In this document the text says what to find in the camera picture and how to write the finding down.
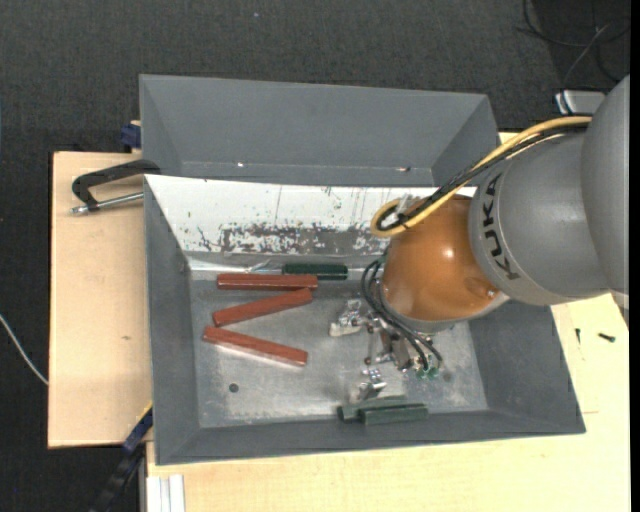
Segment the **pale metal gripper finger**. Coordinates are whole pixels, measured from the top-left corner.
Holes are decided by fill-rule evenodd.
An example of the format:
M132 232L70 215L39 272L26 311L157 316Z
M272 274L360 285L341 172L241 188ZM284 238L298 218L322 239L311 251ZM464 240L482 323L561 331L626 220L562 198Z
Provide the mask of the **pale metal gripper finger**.
M359 332L365 324L362 314L362 301L349 299L337 319L329 326L331 337L342 337Z
M375 399L387 385L388 383L377 367L363 368L349 390L348 400L350 402L363 402Z

